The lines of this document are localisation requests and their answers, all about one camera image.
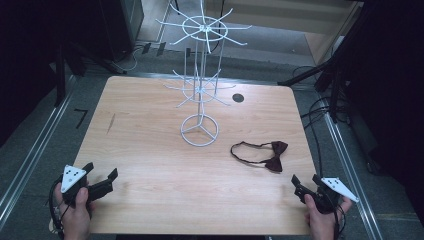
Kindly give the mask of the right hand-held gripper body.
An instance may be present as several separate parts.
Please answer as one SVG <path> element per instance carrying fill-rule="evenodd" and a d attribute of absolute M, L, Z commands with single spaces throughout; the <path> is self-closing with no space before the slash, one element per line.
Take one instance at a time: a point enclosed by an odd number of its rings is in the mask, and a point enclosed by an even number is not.
<path fill-rule="evenodd" d="M 359 198 L 339 179 L 323 177 L 321 178 L 323 187 L 318 187 L 315 192 L 303 186 L 303 190 L 298 192 L 296 189 L 294 194 L 305 203 L 304 196 L 309 194 L 313 197 L 318 211 L 322 214 L 333 213 L 338 206 L 341 196 L 349 198 L 351 201 L 358 203 Z"/>

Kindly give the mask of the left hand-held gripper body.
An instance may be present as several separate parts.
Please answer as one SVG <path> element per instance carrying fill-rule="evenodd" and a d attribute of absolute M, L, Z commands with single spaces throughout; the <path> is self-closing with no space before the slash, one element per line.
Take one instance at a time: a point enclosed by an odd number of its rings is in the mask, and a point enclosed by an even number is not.
<path fill-rule="evenodd" d="M 72 207 L 81 188 L 88 186 L 87 175 L 83 168 L 66 165 L 62 175 L 61 194 L 63 201 Z"/>

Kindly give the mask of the person's right hand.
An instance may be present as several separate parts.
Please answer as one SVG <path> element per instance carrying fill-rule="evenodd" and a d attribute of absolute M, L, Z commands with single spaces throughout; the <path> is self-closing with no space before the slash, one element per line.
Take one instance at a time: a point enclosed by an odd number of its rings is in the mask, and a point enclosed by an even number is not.
<path fill-rule="evenodd" d="M 335 240 L 340 229 L 339 223 L 342 221 L 343 215 L 351 208 L 352 201 L 347 197 L 343 197 L 336 212 L 322 214 L 318 211 L 311 195 L 306 194 L 304 200 L 307 207 L 304 218 L 309 225 L 311 239 Z"/>

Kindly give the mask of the person's left hand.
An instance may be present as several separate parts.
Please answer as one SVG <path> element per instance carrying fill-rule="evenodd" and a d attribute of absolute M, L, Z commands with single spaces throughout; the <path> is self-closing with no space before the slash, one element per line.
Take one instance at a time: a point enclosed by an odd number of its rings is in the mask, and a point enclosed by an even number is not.
<path fill-rule="evenodd" d="M 88 189 L 85 187 L 79 189 L 74 207 L 63 203 L 60 183 L 55 186 L 54 196 L 59 203 L 64 240 L 89 240 L 91 218 L 86 208 Z"/>

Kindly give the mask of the dark red bow tie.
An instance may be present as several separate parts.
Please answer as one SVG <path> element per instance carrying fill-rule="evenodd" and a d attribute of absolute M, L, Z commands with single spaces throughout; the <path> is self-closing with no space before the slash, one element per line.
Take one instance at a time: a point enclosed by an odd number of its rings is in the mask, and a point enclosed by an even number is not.
<path fill-rule="evenodd" d="M 270 146 L 273 151 L 273 156 L 261 161 L 248 161 L 248 160 L 242 159 L 234 153 L 234 149 L 242 145 L 257 148 L 257 149 L 263 148 L 265 146 Z M 263 164 L 264 167 L 267 168 L 268 170 L 272 172 L 276 172 L 276 173 L 281 173 L 283 171 L 283 165 L 281 163 L 280 158 L 281 158 L 281 155 L 287 150 L 287 148 L 288 148 L 288 144 L 282 141 L 272 141 L 272 142 L 263 143 L 263 144 L 252 144 L 252 143 L 247 143 L 245 141 L 242 141 L 240 143 L 237 143 L 231 146 L 230 154 L 236 160 L 239 160 L 241 162 L 244 162 L 247 164 Z"/>

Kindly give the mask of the black tape floor mark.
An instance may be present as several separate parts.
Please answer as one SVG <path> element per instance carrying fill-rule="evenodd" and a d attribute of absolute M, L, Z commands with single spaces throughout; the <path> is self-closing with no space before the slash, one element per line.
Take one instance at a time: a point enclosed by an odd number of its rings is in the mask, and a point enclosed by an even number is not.
<path fill-rule="evenodd" d="M 76 129 L 79 129 L 79 128 L 80 128 L 80 126 L 82 125 L 82 123 L 83 123 L 84 119 L 86 118 L 86 116 L 87 116 L 87 114 L 88 114 L 88 110 L 87 110 L 87 109 L 79 109 L 79 108 L 75 108 L 75 109 L 74 109 L 74 112 L 78 112 L 78 113 L 81 113 L 81 114 L 82 114 L 82 115 L 81 115 L 81 117 L 80 117 L 79 122 L 78 122 L 78 123 L 77 123 L 77 125 L 76 125 Z"/>

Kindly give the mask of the black metal stand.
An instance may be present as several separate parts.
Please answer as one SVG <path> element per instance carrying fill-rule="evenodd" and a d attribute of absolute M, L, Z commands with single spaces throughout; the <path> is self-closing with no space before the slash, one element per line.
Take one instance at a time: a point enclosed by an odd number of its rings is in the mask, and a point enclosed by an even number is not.
<path fill-rule="evenodd" d="M 340 95 L 342 84 L 345 82 L 348 68 L 351 66 L 351 61 L 356 57 L 356 48 L 360 44 L 361 38 L 364 36 L 364 29 L 369 20 L 370 13 L 374 7 L 373 0 L 358 0 L 362 5 L 357 20 L 353 23 L 350 30 L 345 35 L 339 47 L 334 54 L 325 62 L 319 64 L 312 69 L 297 75 L 289 80 L 279 81 L 279 86 L 291 87 L 308 77 L 320 73 L 318 80 L 315 82 L 315 89 L 318 92 L 325 91 L 329 86 L 332 86 L 329 114 L 334 123 L 337 119 L 337 101 Z"/>
<path fill-rule="evenodd" d="M 65 64 L 68 64 L 71 71 L 78 75 L 83 76 L 86 67 L 82 62 L 81 57 L 85 56 L 93 60 L 96 64 L 100 65 L 112 74 L 126 74 L 126 70 L 118 70 L 105 60 L 90 52 L 82 45 L 61 41 L 56 48 L 56 61 L 55 61 L 55 80 L 56 80 L 56 101 L 54 106 L 58 107 L 65 99 L 66 96 L 66 83 L 65 83 Z"/>

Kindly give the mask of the dark cabinet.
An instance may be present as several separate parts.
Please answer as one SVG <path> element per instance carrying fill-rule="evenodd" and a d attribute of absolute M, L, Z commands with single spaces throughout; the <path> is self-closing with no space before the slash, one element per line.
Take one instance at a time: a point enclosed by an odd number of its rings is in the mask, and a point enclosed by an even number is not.
<path fill-rule="evenodd" d="M 107 58 L 118 60 L 134 48 L 144 11 L 141 0 L 99 0 L 107 37 Z"/>

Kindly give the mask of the metal floor rail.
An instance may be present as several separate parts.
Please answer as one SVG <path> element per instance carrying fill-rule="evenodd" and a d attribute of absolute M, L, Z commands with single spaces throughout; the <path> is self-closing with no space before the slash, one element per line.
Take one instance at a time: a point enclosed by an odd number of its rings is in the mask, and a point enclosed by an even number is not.
<path fill-rule="evenodd" d="M 37 166 L 45 147 L 62 119 L 77 82 L 78 78 L 74 75 L 71 75 L 65 81 L 68 92 L 65 94 L 64 99 L 57 107 L 53 107 L 49 111 L 48 118 L 41 126 L 40 131 L 37 133 L 36 138 L 31 142 L 31 145 L 27 148 L 22 148 L 22 151 L 25 153 L 24 158 L 20 163 L 19 168 L 14 171 L 13 178 L 7 185 L 7 189 L 0 196 L 0 230 L 11 215 L 27 182 L 29 181 L 29 178 Z"/>
<path fill-rule="evenodd" d="M 329 114 L 326 114 L 324 119 L 335 145 L 336 152 L 343 167 L 350 189 L 359 198 L 356 206 L 364 224 L 366 233 L 371 240 L 383 240 L 383 235 L 379 228 L 376 216 L 356 172 L 355 166 L 352 162 L 345 141 L 341 135 L 340 129 L 338 125 L 333 122 Z"/>

